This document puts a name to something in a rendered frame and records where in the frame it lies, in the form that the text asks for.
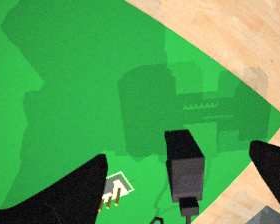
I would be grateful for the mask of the black connector plug with cable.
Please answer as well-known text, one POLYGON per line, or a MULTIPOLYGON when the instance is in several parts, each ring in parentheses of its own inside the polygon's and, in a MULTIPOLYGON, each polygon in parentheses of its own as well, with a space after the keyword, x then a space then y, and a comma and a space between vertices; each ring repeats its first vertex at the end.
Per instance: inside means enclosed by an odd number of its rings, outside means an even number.
POLYGON ((165 131, 167 141, 167 176, 172 202, 177 204, 185 224, 191 224, 191 216, 199 216, 204 189, 204 153, 197 147, 188 129, 165 131))

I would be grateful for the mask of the green circuit board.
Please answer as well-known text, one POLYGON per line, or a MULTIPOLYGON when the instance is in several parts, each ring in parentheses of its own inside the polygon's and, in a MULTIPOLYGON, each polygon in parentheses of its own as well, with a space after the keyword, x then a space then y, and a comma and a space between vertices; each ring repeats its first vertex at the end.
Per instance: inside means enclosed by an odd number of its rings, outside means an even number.
POLYGON ((280 111, 127 0, 0 0, 0 209, 99 153, 96 224, 185 224, 165 141, 181 129, 204 153, 201 214, 252 163, 250 143, 278 132, 280 111))

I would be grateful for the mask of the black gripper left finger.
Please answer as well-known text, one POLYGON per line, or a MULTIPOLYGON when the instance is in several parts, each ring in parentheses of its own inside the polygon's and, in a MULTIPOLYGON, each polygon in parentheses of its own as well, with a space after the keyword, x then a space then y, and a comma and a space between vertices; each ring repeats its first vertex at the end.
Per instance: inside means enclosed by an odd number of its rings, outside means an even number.
POLYGON ((0 224, 96 224, 107 183, 107 157, 97 155, 26 201, 0 209, 0 224))

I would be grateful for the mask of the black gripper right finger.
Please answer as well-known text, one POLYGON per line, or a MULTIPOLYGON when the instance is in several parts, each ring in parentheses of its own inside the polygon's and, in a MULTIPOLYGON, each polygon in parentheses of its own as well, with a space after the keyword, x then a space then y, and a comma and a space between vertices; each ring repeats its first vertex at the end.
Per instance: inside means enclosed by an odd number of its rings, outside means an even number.
POLYGON ((250 160, 264 179, 268 189, 280 204, 280 145, 252 141, 249 145, 250 160))

